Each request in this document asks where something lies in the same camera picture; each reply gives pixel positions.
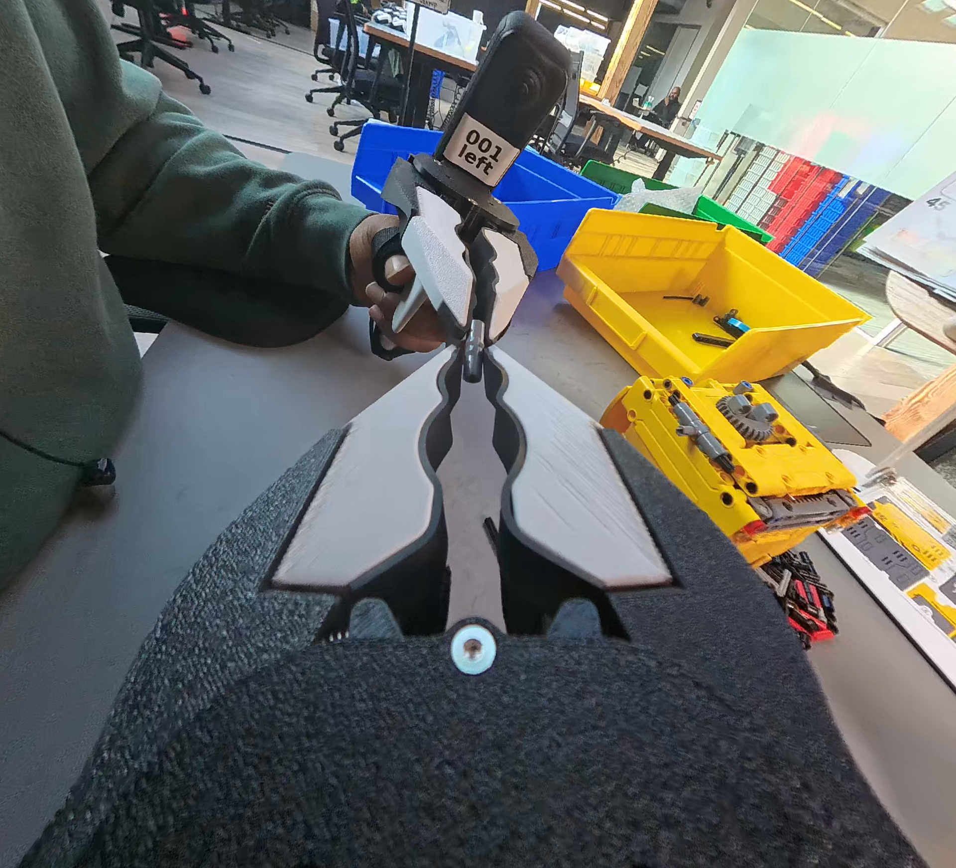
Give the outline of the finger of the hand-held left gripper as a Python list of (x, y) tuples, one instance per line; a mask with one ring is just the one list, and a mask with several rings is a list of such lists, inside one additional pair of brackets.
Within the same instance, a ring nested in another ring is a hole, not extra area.
[(414, 279), (403, 292), (406, 326), (425, 302), (442, 323), (446, 341), (461, 342), (472, 318), (475, 278), (458, 234), (461, 216), (424, 186), (416, 188), (416, 212), (403, 231), (403, 251)]
[(505, 334), (533, 279), (533, 248), (521, 231), (484, 231), (486, 343)]

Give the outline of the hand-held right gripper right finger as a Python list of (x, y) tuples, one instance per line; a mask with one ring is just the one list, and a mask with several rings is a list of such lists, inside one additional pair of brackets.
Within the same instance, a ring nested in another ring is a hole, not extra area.
[(674, 576), (609, 446), (615, 434), (497, 348), (484, 354), (492, 444), (505, 469), (496, 558), (507, 631), (545, 635), (585, 600), (626, 636), (612, 598)]

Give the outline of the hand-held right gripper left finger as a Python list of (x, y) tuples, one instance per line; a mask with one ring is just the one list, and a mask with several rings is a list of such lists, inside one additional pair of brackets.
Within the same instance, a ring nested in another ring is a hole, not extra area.
[(448, 529), (438, 467), (452, 444), (460, 351), (443, 348), (336, 435), (269, 578), (333, 596), (344, 618), (386, 603), (404, 635), (448, 622)]

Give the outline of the yellow lego robot model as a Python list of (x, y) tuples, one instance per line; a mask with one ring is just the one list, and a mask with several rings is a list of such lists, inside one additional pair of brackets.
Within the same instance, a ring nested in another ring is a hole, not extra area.
[(663, 472), (753, 568), (867, 513), (853, 472), (762, 385), (643, 376), (601, 424)]

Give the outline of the person's left forearm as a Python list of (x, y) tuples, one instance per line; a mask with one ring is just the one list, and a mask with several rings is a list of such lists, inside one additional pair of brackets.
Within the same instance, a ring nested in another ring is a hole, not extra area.
[(304, 181), (240, 153), (129, 62), (107, 108), (124, 130), (89, 189), (108, 254), (296, 285), (357, 305), (349, 240), (373, 213), (326, 181)]

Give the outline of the lego instruction booklet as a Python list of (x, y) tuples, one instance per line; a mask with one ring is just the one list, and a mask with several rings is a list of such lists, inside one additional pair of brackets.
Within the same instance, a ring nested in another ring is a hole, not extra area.
[(860, 253), (938, 292), (955, 293), (955, 175), (871, 233)]

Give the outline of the person's left hand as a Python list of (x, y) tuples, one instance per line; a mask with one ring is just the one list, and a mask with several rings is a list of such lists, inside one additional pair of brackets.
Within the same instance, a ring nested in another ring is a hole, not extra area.
[(400, 292), (382, 288), (373, 272), (373, 242), (376, 235), (399, 224), (399, 218), (388, 214), (372, 214), (353, 231), (349, 240), (349, 280), (354, 301), (368, 308), (369, 318), (382, 337), (394, 347), (413, 353), (430, 353), (445, 342), (445, 332), (432, 305), (425, 301), (404, 327), (395, 333), (392, 319), (400, 303)]

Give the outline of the clear plastic container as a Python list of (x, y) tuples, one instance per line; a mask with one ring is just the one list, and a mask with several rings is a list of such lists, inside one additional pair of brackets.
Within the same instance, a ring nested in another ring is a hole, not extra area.
[(470, 62), (477, 62), (477, 54), (485, 33), (482, 21), (475, 21), (452, 11), (438, 13), (423, 5), (406, 3), (408, 29), (414, 24), (414, 12), (418, 10), (415, 33), (417, 49), (431, 48)]

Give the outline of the wooden top office desk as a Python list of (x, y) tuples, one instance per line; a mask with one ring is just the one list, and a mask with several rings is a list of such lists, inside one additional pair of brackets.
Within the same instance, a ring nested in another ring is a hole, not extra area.
[(363, 31), (368, 40), (366, 57), (376, 57), (376, 79), (391, 71), (390, 54), (400, 59), (401, 73), (397, 77), (400, 86), (400, 106), (396, 124), (424, 129), (431, 100), (432, 79), (441, 71), (459, 83), (467, 83), (478, 64), (469, 58), (460, 57), (446, 49), (426, 45), (417, 36), (409, 38), (385, 25), (367, 22)]
[(605, 123), (613, 120), (633, 133), (647, 135), (654, 144), (663, 148), (665, 154), (658, 163), (653, 174), (653, 180), (663, 181), (667, 177), (675, 157), (703, 159), (709, 164), (719, 163), (723, 159), (723, 155), (709, 150), (687, 137), (680, 136), (662, 126), (649, 122), (648, 118), (630, 115), (583, 92), (579, 93), (579, 104), (591, 111), (592, 124), (598, 124), (599, 121)]

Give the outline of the yellow plastic bin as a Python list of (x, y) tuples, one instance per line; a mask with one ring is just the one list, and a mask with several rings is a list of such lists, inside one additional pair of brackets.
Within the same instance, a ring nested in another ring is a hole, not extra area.
[[(760, 382), (793, 370), (870, 314), (733, 227), (592, 209), (557, 269), (567, 301), (641, 375)], [(705, 308), (662, 295), (710, 298)], [(694, 332), (729, 336), (713, 318), (750, 327), (726, 350)]]

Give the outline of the green plastic bin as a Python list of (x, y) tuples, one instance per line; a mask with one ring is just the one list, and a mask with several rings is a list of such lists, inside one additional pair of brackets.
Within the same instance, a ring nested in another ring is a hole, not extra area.
[(680, 210), (670, 205), (646, 203), (639, 208), (639, 213), (701, 220), (711, 222), (720, 228), (733, 227), (764, 246), (768, 246), (773, 241), (773, 235), (771, 233), (760, 229), (746, 219), (723, 207), (723, 205), (719, 205), (706, 197), (700, 197), (689, 211)]
[(596, 160), (587, 161), (580, 170), (580, 176), (600, 185), (618, 198), (632, 193), (635, 182), (638, 183), (639, 189), (644, 188), (652, 191), (676, 189), (672, 184), (640, 177), (624, 169), (618, 169)]

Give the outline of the clear plastic bag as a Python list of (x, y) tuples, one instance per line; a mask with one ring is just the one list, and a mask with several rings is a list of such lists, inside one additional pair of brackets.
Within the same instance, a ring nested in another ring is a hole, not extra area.
[(613, 209), (619, 212), (639, 213), (648, 208), (663, 209), (692, 217), (701, 194), (695, 188), (655, 188), (649, 179), (635, 178), (628, 193), (620, 196)]

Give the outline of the pile of black red pins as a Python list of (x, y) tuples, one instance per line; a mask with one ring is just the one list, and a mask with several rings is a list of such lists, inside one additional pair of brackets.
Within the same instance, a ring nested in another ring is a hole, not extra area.
[(838, 635), (834, 595), (806, 551), (785, 551), (755, 572), (773, 593), (803, 650)]

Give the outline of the black flat pad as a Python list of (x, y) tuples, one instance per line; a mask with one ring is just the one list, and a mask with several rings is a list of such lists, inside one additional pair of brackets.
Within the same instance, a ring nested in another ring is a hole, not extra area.
[(763, 385), (821, 443), (830, 448), (871, 447), (867, 436), (846, 416), (857, 409), (854, 404), (806, 382), (795, 372), (765, 380)]

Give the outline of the stack of coloured storage bins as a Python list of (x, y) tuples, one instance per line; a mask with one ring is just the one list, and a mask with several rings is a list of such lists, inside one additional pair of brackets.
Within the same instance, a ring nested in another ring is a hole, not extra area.
[(911, 203), (876, 184), (734, 132), (718, 145), (706, 193), (773, 252), (819, 276)]

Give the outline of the black wired earphone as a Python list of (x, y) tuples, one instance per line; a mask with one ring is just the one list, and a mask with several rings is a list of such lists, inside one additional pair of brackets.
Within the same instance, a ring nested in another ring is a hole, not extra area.
[(78, 487), (82, 489), (98, 489), (112, 487), (116, 481), (114, 462), (108, 458), (76, 460), (49, 453), (33, 444), (18, 439), (13, 434), (1, 430), (1, 438), (8, 444), (46, 462), (61, 467), (72, 468), (78, 471)]

